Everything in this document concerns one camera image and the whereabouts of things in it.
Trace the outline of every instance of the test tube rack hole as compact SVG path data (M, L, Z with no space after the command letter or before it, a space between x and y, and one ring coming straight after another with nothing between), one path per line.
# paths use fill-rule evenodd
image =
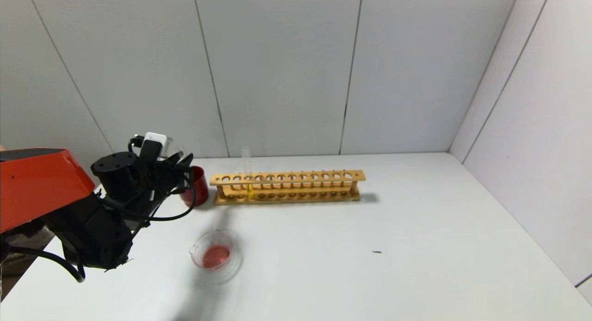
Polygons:
M210 186L218 189L215 205L335 202L359 201L364 180L361 170L259 172L214 174Z

